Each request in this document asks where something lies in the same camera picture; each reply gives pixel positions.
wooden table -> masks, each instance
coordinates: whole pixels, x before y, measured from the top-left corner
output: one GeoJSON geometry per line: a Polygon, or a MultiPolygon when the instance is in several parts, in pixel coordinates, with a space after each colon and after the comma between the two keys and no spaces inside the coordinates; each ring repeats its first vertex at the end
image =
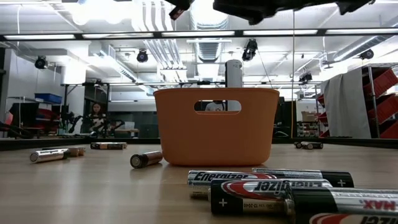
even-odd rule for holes
{"type": "MultiPolygon", "coordinates": [[[[163,161],[131,168],[133,154],[159,149],[130,145],[123,151],[99,151],[87,146],[84,157],[43,164],[29,163],[32,150],[0,152],[1,223],[285,223],[277,217],[213,216],[208,202],[188,196],[187,172],[197,167],[163,161]]],[[[348,170],[357,187],[398,189],[397,164],[395,149],[325,145],[323,150],[306,151],[278,144],[264,166],[348,170]]]]}

battery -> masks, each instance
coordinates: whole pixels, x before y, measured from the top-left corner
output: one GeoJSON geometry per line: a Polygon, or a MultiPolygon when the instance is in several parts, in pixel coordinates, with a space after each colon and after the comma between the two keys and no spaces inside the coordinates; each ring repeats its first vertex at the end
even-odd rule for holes
{"type": "Polygon", "coordinates": [[[46,150],[46,151],[35,151],[29,156],[29,159],[33,163],[38,162],[49,162],[61,159],[67,159],[70,156],[70,152],[67,150],[46,150]]]}
{"type": "Polygon", "coordinates": [[[323,149],[321,142],[301,142],[302,149],[323,149]]]}
{"type": "Polygon", "coordinates": [[[125,142],[93,142],[90,144],[91,149],[109,149],[109,150],[123,150],[127,148],[125,142]]]}
{"type": "Polygon", "coordinates": [[[188,172],[188,188],[190,196],[195,198],[208,198],[208,190],[212,179],[276,179],[274,175],[255,172],[229,172],[190,170],[188,172]]]}
{"type": "Polygon", "coordinates": [[[354,181],[351,174],[345,171],[267,168],[253,168],[252,171],[272,174],[277,178],[326,179],[334,187],[354,187],[354,181]]]}
{"type": "Polygon", "coordinates": [[[48,150],[59,150],[59,151],[69,151],[71,157],[84,156],[86,152],[86,147],[68,147],[68,148],[45,148],[42,151],[48,150]]]}
{"type": "Polygon", "coordinates": [[[286,190],[291,224],[396,224],[398,190],[297,188],[286,190]]]}
{"type": "Polygon", "coordinates": [[[210,188],[214,214],[284,213],[288,186],[331,187],[325,179],[213,179],[210,188]]]}
{"type": "Polygon", "coordinates": [[[130,158],[130,165],[135,169],[147,167],[156,164],[163,159],[163,154],[160,151],[146,152],[143,154],[135,154],[130,158]]]}

cable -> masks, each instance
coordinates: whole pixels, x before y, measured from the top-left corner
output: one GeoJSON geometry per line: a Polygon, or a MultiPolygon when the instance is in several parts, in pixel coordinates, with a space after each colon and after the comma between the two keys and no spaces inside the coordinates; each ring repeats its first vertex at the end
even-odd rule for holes
{"type": "Polygon", "coordinates": [[[290,138],[293,138],[293,124],[294,124],[294,115],[293,115],[293,112],[294,112],[294,110],[293,110],[293,87],[294,87],[294,51],[295,51],[295,49],[294,49],[294,47],[295,47],[295,32],[294,32],[294,30],[295,30],[295,11],[293,10],[293,69],[292,69],[292,71],[293,71],[293,74],[292,74],[292,127],[291,127],[291,132],[290,132],[290,138]]]}
{"type": "Polygon", "coordinates": [[[261,60],[262,66],[264,67],[264,71],[266,71],[266,75],[267,75],[267,78],[268,78],[269,84],[271,85],[271,88],[273,89],[274,87],[272,86],[271,79],[269,78],[269,75],[268,75],[268,72],[267,72],[266,66],[264,65],[264,62],[262,61],[262,57],[261,57],[261,54],[260,54],[260,51],[259,51],[259,49],[257,49],[257,52],[258,52],[258,54],[259,54],[259,56],[260,56],[260,60],[261,60]]]}

copper-top battery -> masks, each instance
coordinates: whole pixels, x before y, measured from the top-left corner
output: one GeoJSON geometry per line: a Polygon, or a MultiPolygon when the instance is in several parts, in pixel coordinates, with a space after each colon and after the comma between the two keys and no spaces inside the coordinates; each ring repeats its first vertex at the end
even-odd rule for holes
{"type": "Polygon", "coordinates": [[[331,187],[325,179],[213,179],[210,189],[211,212],[284,213],[288,186],[331,187]]]}
{"type": "Polygon", "coordinates": [[[135,154],[130,158],[130,165],[135,169],[144,168],[146,166],[156,164],[163,159],[160,151],[146,152],[143,154],[135,154]]]}
{"type": "Polygon", "coordinates": [[[126,142],[93,142],[90,144],[91,149],[109,149],[122,150],[127,148],[126,142]]]}
{"type": "Polygon", "coordinates": [[[288,187],[291,224],[396,224],[398,190],[288,187]]]}

energizer battery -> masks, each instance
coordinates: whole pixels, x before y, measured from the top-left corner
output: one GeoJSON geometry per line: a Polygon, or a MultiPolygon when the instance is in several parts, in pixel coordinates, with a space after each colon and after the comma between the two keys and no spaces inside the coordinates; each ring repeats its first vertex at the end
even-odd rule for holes
{"type": "Polygon", "coordinates": [[[273,175],[254,172],[228,172],[191,170],[188,173],[188,187],[190,196],[196,198],[208,198],[208,191],[212,179],[276,179],[273,175]]]}
{"type": "Polygon", "coordinates": [[[271,174],[276,176],[277,178],[326,179],[333,187],[354,187],[354,181],[351,174],[345,171],[266,168],[253,168],[252,171],[271,174]]]}
{"type": "Polygon", "coordinates": [[[286,190],[292,224],[396,224],[398,190],[298,188],[286,190]]]}
{"type": "Polygon", "coordinates": [[[209,193],[214,214],[284,213],[285,190],[295,187],[331,187],[323,179],[213,179],[209,193]]]}
{"type": "Polygon", "coordinates": [[[91,149],[108,149],[108,150],[122,150],[127,148],[125,142],[93,142],[90,144],[91,149]]]}

